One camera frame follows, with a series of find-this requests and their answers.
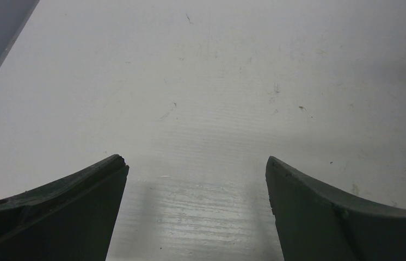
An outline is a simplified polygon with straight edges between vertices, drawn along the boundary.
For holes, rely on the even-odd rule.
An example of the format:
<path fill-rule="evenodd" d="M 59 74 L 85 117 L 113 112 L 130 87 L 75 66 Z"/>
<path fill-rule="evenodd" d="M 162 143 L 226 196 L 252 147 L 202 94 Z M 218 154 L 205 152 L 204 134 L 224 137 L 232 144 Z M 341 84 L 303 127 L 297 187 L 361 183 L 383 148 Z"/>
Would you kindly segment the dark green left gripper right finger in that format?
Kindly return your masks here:
<path fill-rule="evenodd" d="M 357 197 L 272 156 L 266 183 L 285 260 L 406 260 L 406 209 Z"/>

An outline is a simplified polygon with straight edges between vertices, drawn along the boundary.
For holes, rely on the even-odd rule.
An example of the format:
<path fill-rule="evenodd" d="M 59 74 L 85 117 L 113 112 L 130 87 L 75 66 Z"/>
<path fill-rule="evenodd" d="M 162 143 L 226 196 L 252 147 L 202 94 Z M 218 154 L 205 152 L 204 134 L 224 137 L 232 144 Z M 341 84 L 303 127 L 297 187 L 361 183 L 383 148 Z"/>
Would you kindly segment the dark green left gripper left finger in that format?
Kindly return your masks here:
<path fill-rule="evenodd" d="M 114 154 L 0 199 L 0 260 L 105 260 L 128 171 Z"/>

